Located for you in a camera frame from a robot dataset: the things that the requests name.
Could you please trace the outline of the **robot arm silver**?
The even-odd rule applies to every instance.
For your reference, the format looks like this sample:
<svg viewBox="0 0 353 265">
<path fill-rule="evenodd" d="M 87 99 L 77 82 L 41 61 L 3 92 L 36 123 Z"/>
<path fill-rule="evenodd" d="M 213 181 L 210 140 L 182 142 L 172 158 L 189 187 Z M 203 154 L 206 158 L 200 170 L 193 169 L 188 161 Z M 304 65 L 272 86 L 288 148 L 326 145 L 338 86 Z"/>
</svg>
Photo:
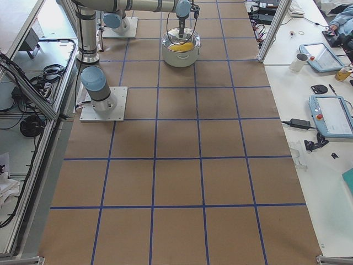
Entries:
<svg viewBox="0 0 353 265">
<path fill-rule="evenodd" d="M 103 14 L 104 24 L 112 31 L 123 35 L 130 29 L 130 22 L 126 19 L 126 12 L 118 9 L 116 12 L 105 12 Z"/>
<path fill-rule="evenodd" d="M 138 19 L 127 17 L 127 11 L 175 13 L 179 19 L 179 36 L 185 31 L 190 13 L 199 16 L 194 1 L 58 1 L 63 6 L 78 38 L 77 63 L 91 66 L 99 63 L 98 52 L 104 50 L 103 38 L 134 38 Z"/>
</svg>

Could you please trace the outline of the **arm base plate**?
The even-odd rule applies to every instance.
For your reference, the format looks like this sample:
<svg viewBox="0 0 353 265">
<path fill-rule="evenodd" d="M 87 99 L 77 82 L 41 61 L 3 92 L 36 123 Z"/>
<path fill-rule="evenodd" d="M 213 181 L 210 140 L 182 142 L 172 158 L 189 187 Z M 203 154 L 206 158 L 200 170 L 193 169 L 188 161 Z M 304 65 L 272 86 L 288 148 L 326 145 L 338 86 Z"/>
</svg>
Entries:
<svg viewBox="0 0 353 265">
<path fill-rule="evenodd" d="M 128 39 L 135 38 L 137 33 L 137 17 L 120 17 L 107 15 L 103 18 L 103 38 Z"/>
<path fill-rule="evenodd" d="M 128 88 L 110 87 L 110 90 L 110 96 L 101 102 L 91 100 L 87 92 L 79 120 L 82 122 L 123 121 Z"/>
</svg>

